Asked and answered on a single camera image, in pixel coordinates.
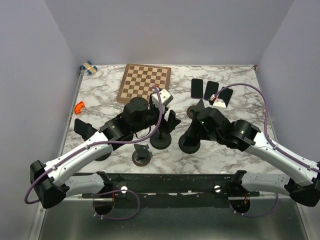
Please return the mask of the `black phone with purple edge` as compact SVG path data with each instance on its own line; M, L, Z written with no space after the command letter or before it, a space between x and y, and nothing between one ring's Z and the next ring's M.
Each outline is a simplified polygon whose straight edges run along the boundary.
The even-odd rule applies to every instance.
M203 80L193 78L191 80L191 98L202 99L203 98Z

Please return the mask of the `blue-edged black phone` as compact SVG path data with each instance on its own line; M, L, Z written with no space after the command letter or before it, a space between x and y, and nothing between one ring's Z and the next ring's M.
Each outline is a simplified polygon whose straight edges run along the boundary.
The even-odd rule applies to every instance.
M216 94L219 90L219 83L215 81L208 81L204 91L203 99L209 101L211 96Z

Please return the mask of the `teal-edged phone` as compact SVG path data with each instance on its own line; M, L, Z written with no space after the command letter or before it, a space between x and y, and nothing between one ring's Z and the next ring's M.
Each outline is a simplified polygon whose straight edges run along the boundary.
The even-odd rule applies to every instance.
M191 125L186 131L186 137L183 145L188 147L195 147L200 143L199 126Z

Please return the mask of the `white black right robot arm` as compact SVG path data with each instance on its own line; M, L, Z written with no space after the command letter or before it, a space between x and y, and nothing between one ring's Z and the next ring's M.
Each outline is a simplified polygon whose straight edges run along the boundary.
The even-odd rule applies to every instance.
M268 138L254 124L239 119L229 121L217 108L195 110L187 132L191 146L201 140L214 141L230 149L256 156L282 171L282 174L246 172L230 183L230 191L271 192L289 196L295 202L314 207L320 201L320 164L302 157Z

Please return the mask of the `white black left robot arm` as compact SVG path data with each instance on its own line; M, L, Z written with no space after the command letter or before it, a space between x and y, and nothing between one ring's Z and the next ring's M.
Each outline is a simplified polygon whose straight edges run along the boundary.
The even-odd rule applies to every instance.
M122 113L107 121L99 129L76 119L74 128L86 139L81 145L66 154L42 163L39 160L30 165L30 183L38 202L45 209L52 208L66 197L79 194L97 194L104 198L110 194L111 185L102 173L76 175L80 169L99 158L107 158L113 151L125 144L134 144L135 133L155 126L158 130L168 124L176 127L181 121L170 110L164 119L167 105L173 96L158 97L153 93L150 100L134 97Z

